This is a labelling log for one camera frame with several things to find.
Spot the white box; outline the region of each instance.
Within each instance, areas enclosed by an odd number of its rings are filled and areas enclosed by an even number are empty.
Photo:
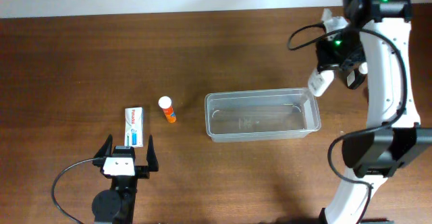
[[[126,128],[124,133],[124,145],[143,147],[143,122],[144,109],[142,107],[125,109]]]

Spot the brown table surface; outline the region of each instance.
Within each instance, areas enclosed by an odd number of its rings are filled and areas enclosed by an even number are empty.
[[[213,143],[208,93],[306,86],[314,46],[286,49],[289,35],[322,8],[0,20],[0,222],[71,223],[49,195],[55,176],[91,158],[113,134],[124,140],[124,109],[145,108],[160,172],[138,182],[135,223],[258,223],[317,217],[340,180],[327,148],[365,127],[363,89],[337,81],[318,99],[322,128],[302,139]],[[341,12],[334,7],[334,12]],[[416,5],[410,38],[412,89],[423,127],[432,126],[431,5]],[[319,30],[304,32],[297,43]],[[173,99],[167,123],[157,101]],[[145,148],[136,163],[145,164]],[[337,167],[343,169],[340,147]],[[432,150],[382,186],[366,217],[432,219]],[[62,207],[92,223],[91,202],[109,188],[91,164],[56,189]]]

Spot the white cap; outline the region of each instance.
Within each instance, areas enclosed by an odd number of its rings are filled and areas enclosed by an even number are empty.
[[[168,96],[162,96],[159,99],[159,106],[162,109],[169,109],[171,107],[172,101]]]
[[[367,63],[363,62],[359,67],[358,67],[358,71],[360,73],[362,73],[363,75],[367,74]]]

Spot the gray plastic container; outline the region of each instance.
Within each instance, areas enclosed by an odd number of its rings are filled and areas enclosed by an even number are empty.
[[[303,138],[321,128],[308,88],[208,94],[205,124],[214,142]]]

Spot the black cable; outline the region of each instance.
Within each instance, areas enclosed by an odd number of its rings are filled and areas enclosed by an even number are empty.
[[[335,166],[333,164],[333,161],[331,160],[331,154],[333,152],[333,148],[335,147],[335,145],[339,141],[341,141],[341,140],[347,140],[347,139],[352,138],[352,137],[359,137],[359,136],[362,136],[362,135],[365,135],[365,134],[370,134],[370,133],[376,132],[378,130],[389,128],[389,127],[392,126],[392,124],[394,124],[395,122],[397,122],[397,120],[399,120],[403,116],[403,114],[404,114],[404,112],[406,110],[406,101],[408,100],[408,78],[406,77],[406,69],[405,69],[405,66],[404,66],[404,60],[403,60],[402,55],[401,55],[399,49],[397,48],[397,46],[390,39],[388,39],[386,36],[384,36],[384,35],[382,35],[382,34],[380,34],[378,32],[372,31],[372,30],[367,30],[367,29],[364,29],[364,28],[343,28],[343,29],[339,29],[339,30],[334,30],[332,32],[328,32],[327,34],[324,34],[323,36],[320,36],[320,37],[318,37],[318,38],[316,38],[314,40],[311,40],[311,41],[309,41],[307,43],[304,43],[303,45],[299,45],[299,46],[294,47],[294,48],[291,47],[291,40],[292,40],[292,38],[297,33],[301,32],[301,31],[303,31],[303,30],[305,30],[307,28],[316,27],[317,25],[318,24],[310,25],[310,26],[305,26],[305,27],[303,27],[303,28],[295,31],[295,33],[293,33],[291,35],[291,37],[288,39],[288,43],[287,43],[288,49],[291,50],[291,51],[295,51],[297,49],[301,49],[303,47],[306,47],[308,45],[316,43],[316,42],[318,42],[318,41],[320,41],[320,40],[322,40],[324,38],[327,38],[328,36],[331,36],[333,34],[338,34],[338,33],[343,33],[343,32],[364,32],[364,33],[371,34],[373,36],[376,36],[376,37],[384,40],[393,49],[393,51],[394,51],[394,53],[395,53],[395,55],[396,55],[396,57],[398,59],[398,63],[399,63],[400,71],[401,71],[401,75],[402,75],[402,103],[401,103],[401,107],[396,111],[395,118],[392,119],[390,122],[384,123],[381,126],[377,126],[377,127],[373,127],[373,128],[368,128],[368,129],[365,129],[365,130],[359,130],[359,131],[356,131],[356,132],[351,132],[351,133],[345,134],[343,136],[340,136],[340,137],[336,138],[330,144],[329,150],[327,152],[327,160],[329,161],[330,168],[331,168],[331,170],[340,179],[342,179],[342,180],[344,180],[346,182],[352,183],[352,184],[363,184],[363,185],[365,185],[368,188],[368,194],[367,194],[366,204],[364,205],[364,208],[363,208],[363,211],[362,211],[362,213],[360,215],[360,218],[357,221],[357,223],[360,223],[362,221],[362,219],[363,219],[363,217],[364,217],[364,215],[366,213],[367,207],[368,207],[368,205],[369,205],[369,203],[371,201],[373,186],[370,183],[368,183],[368,182],[353,180],[353,179],[349,179],[349,178],[343,176],[335,168]]]
[[[79,161],[79,162],[77,162],[77,163],[74,163],[74,164],[70,165],[69,167],[66,167],[66,168],[65,168],[61,173],[59,173],[59,175],[54,179],[53,186],[51,187],[51,199],[53,200],[54,205],[55,205],[55,206],[60,210],[60,212],[62,212],[65,216],[69,217],[71,220],[73,220],[73,221],[76,222],[76,223],[83,224],[83,222],[81,222],[81,221],[78,220],[77,218],[71,216],[71,214],[67,213],[65,210],[63,210],[63,209],[60,207],[60,204],[57,202],[57,200],[55,199],[55,196],[54,196],[55,185],[56,185],[57,182],[59,181],[60,177],[61,177],[63,174],[65,174],[67,171],[69,171],[71,168],[76,167],[76,166],[78,166],[78,165],[81,164],[81,163],[86,163],[86,162],[89,162],[89,161],[101,160],[101,159],[103,159],[103,157],[102,157],[102,158],[86,159],[86,160],[83,160],[83,161]]]

